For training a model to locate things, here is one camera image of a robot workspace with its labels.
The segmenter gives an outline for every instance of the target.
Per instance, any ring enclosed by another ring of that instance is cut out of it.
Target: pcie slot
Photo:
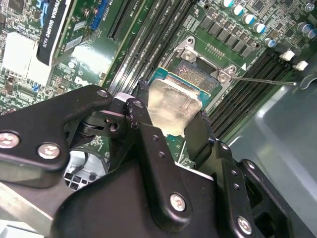
[[[152,75],[155,67],[158,66],[161,58],[164,56],[166,50],[168,49],[171,39],[175,36],[176,31],[183,23],[185,17],[188,15],[189,10],[194,3],[195,1],[192,0],[182,1],[181,5],[178,8],[178,12],[175,13],[175,17],[171,19],[167,29],[164,31],[157,45],[150,53],[151,57],[149,61],[145,64],[144,68],[142,68],[142,71],[137,75],[137,79],[139,79],[141,76],[144,78],[148,78]]]
[[[129,17],[134,5],[138,0],[123,0],[120,10],[112,24],[112,27],[108,33],[108,37],[116,41],[122,31],[127,18]]]

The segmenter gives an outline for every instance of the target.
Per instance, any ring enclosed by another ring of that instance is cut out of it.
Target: motherboard
[[[133,93],[144,79],[152,120],[164,112],[177,121],[161,129],[174,159],[192,167],[182,130],[199,110],[224,138],[278,88],[234,77],[287,81],[308,66],[317,51],[314,3],[2,0],[1,115],[89,84]],[[176,95],[183,101],[172,109]],[[109,155],[105,138],[86,147]]]

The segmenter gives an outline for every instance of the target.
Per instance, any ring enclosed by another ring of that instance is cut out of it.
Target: green circuit board
[[[39,2],[47,1],[2,0],[0,5],[2,114],[88,84],[97,84],[111,93],[132,93],[137,81],[141,77],[149,79],[159,66],[174,73],[184,60],[175,54],[175,49],[190,37],[195,40],[192,50],[200,58],[212,62],[217,70],[235,66],[236,76],[244,75],[263,54],[267,49],[264,42],[267,38],[276,44],[286,40],[289,48],[307,57],[316,51],[315,38],[309,39],[297,29],[300,22],[314,28],[317,25],[317,12],[308,12],[305,0],[236,0],[233,5],[242,5],[243,14],[254,15],[255,22],[250,25],[242,22],[241,15],[234,16],[231,7],[222,7],[223,1],[220,0],[109,0],[99,27],[92,31],[88,23],[80,26],[79,31],[85,33],[86,40],[74,45],[76,47],[70,56],[53,65],[52,73],[45,78],[45,83],[40,84],[12,70],[14,60],[5,53],[12,32],[31,39],[35,45],[40,40],[43,8]],[[67,42],[68,39],[74,40],[73,35],[77,36],[70,29],[86,21],[87,10],[89,14],[96,14],[95,6],[100,2],[94,1],[94,7],[87,3],[82,7],[77,4],[76,14],[80,15],[82,11],[83,16],[70,20],[64,38]],[[253,31],[256,23],[266,26],[263,33]],[[24,54],[23,45],[16,47],[21,47],[20,54]],[[232,82],[223,95],[228,94],[234,84]],[[208,91],[209,103],[219,91],[219,88]],[[216,106],[217,103],[213,103],[208,110]],[[182,141],[182,137],[167,138],[175,160],[178,160]],[[103,155],[108,152],[107,140],[100,137],[90,147]],[[186,166],[193,165],[186,150],[181,162]]]

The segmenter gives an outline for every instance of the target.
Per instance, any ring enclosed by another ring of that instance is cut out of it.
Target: white sticker
[[[65,47],[64,52],[68,51],[70,48],[77,46],[79,43],[81,43],[82,39],[83,39],[83,36],[80,36],[80,37],[76,38],[75,40],[68,42],[66,47]]]
[[[82,22],[77,23],[74,27],[74,31],[77,31],[77,30],[83,28],[85,25],[86,25],[86,21],[82,21]]]

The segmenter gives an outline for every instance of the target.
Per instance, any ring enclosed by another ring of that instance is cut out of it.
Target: screw
[[[51,160],[51,159],[55,159],[59,156],[60,150],[56,145],[46,143],[46,144],[43,144],[39,147],[38,154],[43,159]]]
[[[223,149],[225,149],[225,150],[228,150],[229,148],[228,148],[228,146],[225,144],[225,143],[221,143],[221,146],[223,147]]]
[[[103,98],[106,98],[108,96],[105,90],[99,90],[97,93],[99,96],[102,96]]]
[[[220,80],[220,83],[224,83],[225,81],[227,81],[224,75],[221,75],[219,80]]]
[[[179,212],[182,212],[186,208],[186,203],[184,199],[177,195],[177,194],[172,194],[170,197],[170,203],[172,204],[172,207]]]
[[[314,8],[315,8],[315,5],[310,2],[310,3],[306,4],[305,12],[311,12],[312,10],[314,10]]]
[[[139,102],[139,101],[134,101],[133,104],[134,104],[135,106],[137,106],[138,108],[142,108],[142,107],[143,107],[143,106],[142,106],[142,103]]]
[[[13,133],[4,132],[0,133],[0,148],[10,149],[20,143],[20,138]]]
[[[240,229],[247,235],[251,235],[252,228],[250,223],[243,217],[238,217],[237,219]]]
[[[248,166],[251,168],[251,169],[255,169],[256,167],[254,166],[254,164],[252,164],[250,161],[247,162]]]

